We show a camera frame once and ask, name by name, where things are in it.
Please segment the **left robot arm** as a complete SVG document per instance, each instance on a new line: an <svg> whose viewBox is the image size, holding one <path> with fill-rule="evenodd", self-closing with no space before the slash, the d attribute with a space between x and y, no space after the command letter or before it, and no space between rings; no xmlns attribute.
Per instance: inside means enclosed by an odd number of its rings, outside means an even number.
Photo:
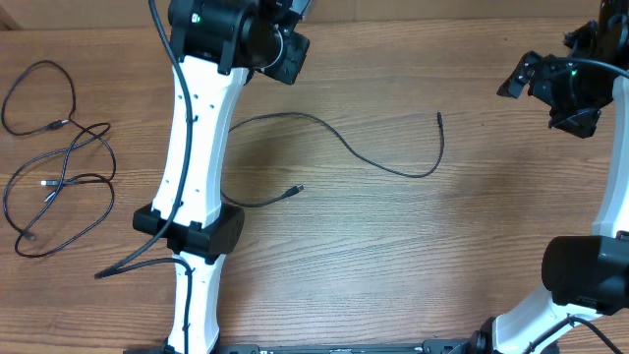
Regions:
<svg viewBox="0 0 629 354"><path fill-rule="evenodd" d="M163 239L176 271L173 326L158 353L215 353L221 270L245 213L223 202L220 179L230 123L260 72L294 84L310 42L295 31L308 1L173 1L168 8L175 102L156 196L133 226Z"/></svg>

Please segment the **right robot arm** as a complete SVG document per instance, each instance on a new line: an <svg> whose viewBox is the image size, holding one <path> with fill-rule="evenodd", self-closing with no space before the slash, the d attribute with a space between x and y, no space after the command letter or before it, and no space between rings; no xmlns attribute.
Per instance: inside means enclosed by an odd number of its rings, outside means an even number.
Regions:
<svg viewBox="0 0 629 354"><path fill-rule="evenodd" d="M587 139L614 107L610 163L600 208L585 236L557 236L543 254L542 282L507 313L488 319L458 353L555 353L583 325L628 306L628 2L602 0L599 17L565 34L564 57L524 54L497 95L522 92L549 107L548 126Z"/></svg>

